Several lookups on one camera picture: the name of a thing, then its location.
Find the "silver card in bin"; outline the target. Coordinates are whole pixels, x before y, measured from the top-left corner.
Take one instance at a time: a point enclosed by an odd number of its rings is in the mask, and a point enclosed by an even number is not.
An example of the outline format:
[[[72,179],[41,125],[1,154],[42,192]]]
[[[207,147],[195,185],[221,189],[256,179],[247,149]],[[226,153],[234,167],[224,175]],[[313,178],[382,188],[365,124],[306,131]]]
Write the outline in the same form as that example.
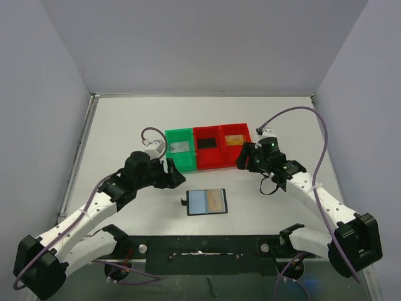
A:
[[[172,154],[190,151],[190,145],[188,141],[172,142],[169,144],[169,147],[170,153]]]

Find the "gold card in bin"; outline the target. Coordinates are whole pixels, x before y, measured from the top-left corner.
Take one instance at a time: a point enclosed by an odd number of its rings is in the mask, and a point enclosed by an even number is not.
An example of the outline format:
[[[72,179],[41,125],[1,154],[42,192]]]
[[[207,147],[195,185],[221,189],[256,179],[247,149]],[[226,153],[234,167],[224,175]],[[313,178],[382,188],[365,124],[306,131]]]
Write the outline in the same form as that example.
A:
[[[238,135],[225,135],[225,142],[227,146],[239,146],[244,143],[244,136]]]

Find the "green plastic bin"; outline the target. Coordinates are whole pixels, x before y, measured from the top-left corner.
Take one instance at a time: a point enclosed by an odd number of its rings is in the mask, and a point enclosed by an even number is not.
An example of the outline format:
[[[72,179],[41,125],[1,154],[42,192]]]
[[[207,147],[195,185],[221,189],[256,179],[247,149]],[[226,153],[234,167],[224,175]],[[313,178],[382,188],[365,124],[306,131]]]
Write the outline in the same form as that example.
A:
[[[180,172],[196,171],[197,164],[192,128],[166,130],[165,136],[167,138],[166,158],[172,159]]]

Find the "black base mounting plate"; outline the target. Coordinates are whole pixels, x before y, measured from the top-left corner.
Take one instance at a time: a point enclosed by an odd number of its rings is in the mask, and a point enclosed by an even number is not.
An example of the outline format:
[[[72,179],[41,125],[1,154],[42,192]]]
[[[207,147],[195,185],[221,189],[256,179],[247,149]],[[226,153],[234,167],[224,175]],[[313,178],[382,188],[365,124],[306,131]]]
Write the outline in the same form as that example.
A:
[[[144,263],[153,275],[275,275],[297,252],[277,235],[128,236],[104,260]]]

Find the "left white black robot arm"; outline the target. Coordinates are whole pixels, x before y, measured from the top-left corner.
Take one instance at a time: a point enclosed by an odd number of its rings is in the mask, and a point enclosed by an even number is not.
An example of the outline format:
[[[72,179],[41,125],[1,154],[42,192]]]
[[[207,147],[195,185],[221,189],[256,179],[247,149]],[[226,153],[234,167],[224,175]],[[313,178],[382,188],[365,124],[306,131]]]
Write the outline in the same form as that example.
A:
[[[133,201],[139,190],[175,189],[185,181],[172,159],[163,162],[148,152],[131,153],[122,168],[100,180],[83,206],[50,230],[19,242],[13,288],[27,288],[40,300],[49,299],[71,273],[115,249],[116,227],[87,238],[91,230]]]

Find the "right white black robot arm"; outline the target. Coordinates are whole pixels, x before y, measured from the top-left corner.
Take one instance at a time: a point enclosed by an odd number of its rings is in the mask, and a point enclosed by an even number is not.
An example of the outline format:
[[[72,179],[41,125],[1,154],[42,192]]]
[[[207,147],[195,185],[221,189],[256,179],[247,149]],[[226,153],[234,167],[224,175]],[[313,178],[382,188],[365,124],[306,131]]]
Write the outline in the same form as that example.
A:
[[[326,258],[346,278],[382,259],[377,220],[369,213],[350,209],[314,183],[304,166],[279,151],[277,138],[245,142],[236,166],[265,175],[277,189],[295,197],[322,221],[324,230],[311,230],[297,223],[280,231],[280,243],[289,251]]]

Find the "red plastic bin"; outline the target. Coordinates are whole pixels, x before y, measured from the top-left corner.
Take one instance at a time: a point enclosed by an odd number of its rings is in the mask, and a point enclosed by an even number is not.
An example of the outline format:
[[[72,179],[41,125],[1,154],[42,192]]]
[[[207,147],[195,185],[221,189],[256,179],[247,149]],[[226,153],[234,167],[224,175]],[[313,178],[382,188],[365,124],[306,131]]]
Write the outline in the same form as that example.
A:
[[[220,126],[194,127],[193,134],[197,169],[223,168],[224,152]]]
[[[220,125],[223,140],[224,167],[235,167],[245,142],[251,142],[247,123]]]

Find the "black card in bin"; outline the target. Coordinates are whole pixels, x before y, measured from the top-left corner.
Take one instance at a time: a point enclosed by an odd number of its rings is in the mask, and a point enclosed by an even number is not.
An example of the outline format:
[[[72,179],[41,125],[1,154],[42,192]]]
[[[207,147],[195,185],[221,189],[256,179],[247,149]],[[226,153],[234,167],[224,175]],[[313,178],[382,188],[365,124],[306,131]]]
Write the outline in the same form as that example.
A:
[[[197,139],[197,147],[199,150],[212,149],[217,147],[217,142],[216,139],[213,137],[205,139]]]

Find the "black leather card holder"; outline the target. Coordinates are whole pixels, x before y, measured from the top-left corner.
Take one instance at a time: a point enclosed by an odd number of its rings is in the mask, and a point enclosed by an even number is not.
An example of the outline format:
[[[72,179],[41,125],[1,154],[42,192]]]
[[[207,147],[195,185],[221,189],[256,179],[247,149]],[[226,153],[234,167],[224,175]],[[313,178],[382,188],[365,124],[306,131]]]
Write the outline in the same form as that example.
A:
[[[224,188],[219,188],[224,194],[225,211],[210,213],[207,205],[206,191],[210,189],[198,189],[186,191],[185,199],[181,199],[181,205],[186,207],[188,216],[201,216],[201,215],[212,215],[212,214],[227,214],[227,196]]]

